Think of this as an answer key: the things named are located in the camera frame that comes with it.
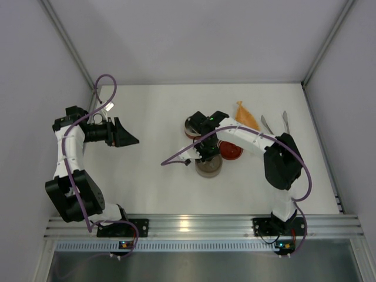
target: glass panel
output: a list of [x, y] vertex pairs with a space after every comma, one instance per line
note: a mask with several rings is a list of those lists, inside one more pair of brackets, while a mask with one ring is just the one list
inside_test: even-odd
[[79, 268], [65, 282], [94, 281], [361, 281], [348, 240], [309, 240], [292, 258], [270, 253], [135, 253], [122, 261], [95, 253], [58, 253], [50, 282]]

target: metal frame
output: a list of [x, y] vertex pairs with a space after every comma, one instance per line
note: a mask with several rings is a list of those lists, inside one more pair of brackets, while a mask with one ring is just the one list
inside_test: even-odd
[[344, 4], [338, 18], [335, 20], [334, 25], [330, 29], [328, 36], [325, 38], [322, 46], [319, 48], [315, 59], [313, 60], [310, 68], [308, 69], [307, 74], [305, 75], [305, 77], [304, 77], [304, 79], [301, 83], [302, 86], [303, 86], [303, 89], [310, 82], [310, 80], [311, 80], [312, 76], [314, 75], [314, 73], [316, 72], [320, 62], [322, 61], [325, 54], [329, 50], [329, 47], [330, 47], [331, 43], [333, 42], [333, 39], [335, 38], [335, 36], [338, 34], [338, 31], [343, 26], [345, 19], [349, 15], [350, 11], [352, 10], [352, 8], [353, 8], [353, 6], [356, 2], [357, 2], [357, 0], [347, 0], [346, 3]]
[[[342, 27], [346, 17], [357, 0], [347, 0], [339, 16], [335, 20], [328, 36], [325, 38], [317, 56], [312, 62], [302, 81], [303, 90], [316, 72], [320, 62], [327, 53], [333, 39]], [[61, 20], [55, 12], [50, 0], [38, 0], [45, 11], [63, 44], [79, 68], [84, 80], [93, 91], [94, 82], [80, 58], [72, 40], [65, 31]], [[319, 139], [325, 164], [330, 174], [333, 187], [337, 190], [335, 176], [330, 166], [327, 150], [317, 129], [314, 112], [310, 106], [308, 95], [305, 93], [308, 108]], [[94, 95], [90, 100], [89, 110], [94, 109]], [[339, 206], [342, 206], [341, 195], [338, 196]], [[130, 215], [150, 219], [149, 237], [140, 239], [139, 248], [135, 251], [272, 251], [269, 245], [254, 237], [249, 215]], [[350, 239], [354, 257], [359, 266], [364, 281], [376, 281], [376, 267], [371, 252], [365, 240], [357, 216], [339, 214], [325, 216], [307, 216], [308, 236], [312, 239]], [[55, 251], [110, 251], [118, 246], [118, 240], [104, 240], [95, 237], [96, 230], [89, 234], [86, 226], [81, 223], [67, 224], [60, 218], [54, 217], [46, 229], [43, 252], [38, 261], [38, 267], [32, 281], [46, 281]]]
[[[273, 246], [263, 243], [260, 238], [254, 236], [252, 218], [255, 217], [262, 216], [129, 214], [131, 219], [149, 219], [149, 236], [139, 240], [135, 251], [271, 252], [274, 250]], [[366, 244], [357, 216], [347, 214], [307, 216], [307, 224], [307, 240], [351, 239], [354, 242], [363, 242], [360, 247]], [[119, 241], [127, 239], [103, 239], [95, 237], [95, 234], [96, 229], [93, 233], [88, 233], [84, 222], [65, 223], [60, 217], [51, 218], [44, 235], [45, 247], [33, 281], [46, 281], [55, 251], [120, 251]], [[374, 267], [367, 267], [364, 264], [368, 257], [363, 255], [363, 249], [359, 249], [358, 254], [359, 258], [363, 258], [363, 267], [360, 266], [362, 275], [372, 277], [374, 271], [370, 269]]]

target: white table surface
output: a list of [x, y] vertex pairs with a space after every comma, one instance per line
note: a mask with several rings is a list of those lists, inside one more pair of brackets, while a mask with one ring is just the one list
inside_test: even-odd
[[[103, 86], [100, 98], [109, 98], [113, 86]], [[185, 119], [216, 110], [235, 117], [238, 100], [257, 119], [264, 115], [275, 135], [284, 132], [282, 113], [288, 113], [290, 132], [313, 178], [310, 197], [300, 203], [307, 214], [336, 214], [338, 207], [325, 168], [306, 100], [299, 84], [139, 85], [118, 86], [109, 116], [140, 140], [128, 147], [104, 142], [86, 147], [85, 169], [107, 202], [121, 204], [128, 213], [269, 214], [271, 190], [263, 161], [244, 152], [235, 161], [224, 160], [212, 179], [197, 174], [194, 164], [160, 166], [192, 140], [184, 135]], [[307, 177], [291, 188], [295, 197], [307, 190]]]

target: cable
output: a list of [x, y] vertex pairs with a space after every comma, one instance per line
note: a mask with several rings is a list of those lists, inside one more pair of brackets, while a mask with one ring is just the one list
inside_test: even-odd
[[[88, 117], [90, 117], [90, 116], [95, 115], [96, 113], [98, 113], [98, 112], [99, 112], [100, 110], [102, 110], [105, 106], [107, 106], [107, 105], [111, 102], [111, 100], [115, 97], [115, 94], [116, 94], [116, 90], [117, 90], [117, 88], [118, 88], [118, 85], [117, 85], [117, 83], [116, 83], [115, 78], [114, 78], [112, 75], [108, 75], [108, 74], [100, 75], [100, 76], [97, 78], [97, 80], [96, 80], [96, 82], [95, 82], [95, 85], [94, 85], [94, 91], [95, 91], [95, 94], [96, 94], [96, 96], [98, 97], [98, 100], [100, 101], [99, 96], [98, 96], [98, 93], [97, 93], [96, 90], [97, 90], [97, 88], [98, 88], [98, 83], [99, 83], [99, 81], [100, 81], [102, 78], [106, 77], [106, 76], [109, 77], [109, 78], [111, 78], [112, 81], [113, 81], [113, 92], [112, 92], [111, 97], [106, 101], [106, 103], [104, 103], [104, 104], [103, 104], [102, 106], [100, 106], [99, 108], [93, 110], [93, 111], [90, 112], [90, 113], [87, 113], [85, 116], [82, 116], [81, 118], [79, 118], [78, 120], [76, 120], [75, 122], [73, 122], [73, 123], [68, 127], [67, 131], [64, 133], [64, 137], [63, 137], [63, 140], [62, 140], [62, 155], [63, 155], [63, 157], [64, 157], [64, 164], [65, 164], [66, 171], [67, 171], [67, 173], [68, 173], [68, 178], [69, 178], [69, 181], [70, 181], [70, 185], [72, 186], [73, 191], [74, 191], [75, 194], [76, 194], [77, 201], [78, 201], [78, 203], [79, 203], [79, 205], [80, 205], [80, 208], [81, 208], [81, 210], [82, 210], [83, 218], [85, 219], [86, 226], [87, 226], [88, 231], [89, 231], [90, 233], [93, 231], [94, 226], [96, 226], [96, 225], [99, 224], [99, 223], [103, 223], [104, 221], [97, 221], [97, 222], [94, 222], [92, 225], [90, 225], [90, 221], [89, 221], [88, 213], [87, 213], [87, 211], [86, 211], [86, 209], [85, 209], [85, 205], [84, 205], [84, 203], [83, 203], [83, 201], [82, 201], [82, 198], [81, 198], [81, 196], [80, 196], [80, 193], [79, 193], [79, 191], [78, 191], [78, 189], [77, 189], [76, 183], [75, 183], [75, 181], [74, 181], [74, 179], [73, 179], [73, 176], [72, 176], [71, 169], [70, 169], [70, 167], [69, 167], [68, 160], [67, 160], [67, 158], [66, 158], [65, 140], [66, 140], [66, 137], [67, 137], [67, 135], [69, 134], [69, 132], [70, 132], [70, 131], [71, 131], [76, 125], [78, 125], [81, 121], [87, 119]], [[125, 221], [125, 220], [106, 220], [105, 222], [107, 222], [107, 223], [124, 223], [124, 224], [128, 224], [128, 225], [132, 226], [132, 228], [136, 231], [136, 239], [135, 239], [135, 243], [133, 244], [133, 246], [132, 246], [130, 252], [128, 252], [127, 255], [125, 255], [124, 257], [129, 256], [129, 255], [133, 252], [133, 250], [135, 249], [136, 244], [137, 244], [138, 239], [139, 239], [139, 230], [137, 229], [137, 227], [136, 227], [133, 223], [131, 223], [131, 222], [129, 222], [129, 221]]]
[[285, 148], [285, 150], [287, 150], [288, 152], [290, 152], [298, 160], [298, 162], [302, 165], [302, 167], [305, 170], [305, 173], [307, 175], [307, 178], [308, 178], [308, 189], [307, 189], [306, 194], [302, 198], [299, 198], [299, 199], [293, 198], [293, 201], [294, 202], [301, 202], [301, 201], [304, 201], [306, 198], [308, 198], [308, 196], [311, 194], [311, 191], [312, 191], [312, 177], [311, 177], [310, 171], [308, 170], [306, 164], [301, 159], [301, 157], [296, 152], [294, 152], [290, 147], [288, 147], [287, 145], [285, 145], [284, 143], [282, 143], [278, 139], [276, 139], [274, 137], [271, 137], [269, 135], [266, 135], [264, 133], [260, 133], [259, 131], [256, 131], [254, 129], [250, 129], [248, 127], [244, 127], [244, 126], [234, 126], [234, 125], [232, 125], [232, 126], [224, 126], [224, 127], [219, 128], [219, 129], [213, 130], [212, 132], [209, 132], [208, 134], [206, 134], [203, 137], [201, 137], [199, 140], [193, 142], [189, 146], [187, 146], [184, 149], [180, 150], [179, 152], [177, 152], [173, 156], [171, 156], [168, 159], [164, 160], [160, 165], [161, 166], [165, 166], [165, 165], [168, 165], [168, 164], [171, 164], [171, 163], [185, 163], [185, 162], [183, 162], [181, 160], [175, 160], [175, 161], [172, 161], [172, 162], [171, 162], [171, 160], [173, 160], [175, 157], [178, 157], [178, 155], [184, 153], [185, 151], [191, 149], [193, 146], [201, 143], [202, 141], [204, 141], [206, 138], [210, 137], [211, 135], [213, 135], [213, 134], [215, 134], [215, 133], [217, 133], [219, 131], [222, 131], [222, 130], [234, 129], [234, 128], [238, 128], [240, 130], [244, 130], [244, 131], [256, 134], [256, 135], [260, 135], [261, 137], [263, 137], [265, 139], [268, 139], [268, 140], [276, 142], [277, 144], [279, 144], [280, 146], [282, 146], [283, 148]]
[[274, 239], [274, 241], [272, 241], [272, 242], [266, 242], [260, 232], [258, 233], [258, 235], [260, 236], [260, 238], [262, 239], [262, 241], [264, 241], [268, 245], [273, 245], [280, 238], [280, 236], [278, 235], [278, 237], [276, 239]]
[[102, 104], [103, 101], [100, 99], [100, 97], [98, 95], [98, 85], [97, 85], [97, 83], [94, 84], [94, 94], [95, 94], [95, 98], [98, 100], [98, 102], [100, 104]]

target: metal tongs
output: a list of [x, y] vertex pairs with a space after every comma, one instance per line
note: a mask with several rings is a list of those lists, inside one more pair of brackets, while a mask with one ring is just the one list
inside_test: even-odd
[[[284, 111], [282, 114], [283, 122], [286, 128], [287, 134], [290, 134], [290, 127], [288, 126], [288, 117], [287, 117], [287, 112]], [[271, 131], [268, 123], [266, 122], [266, 119], [263, 115], [261, 115], [261, 123], [265, 126], [265, 128], [269, 131], [270, 134], [274, 135], [273, 131]]]

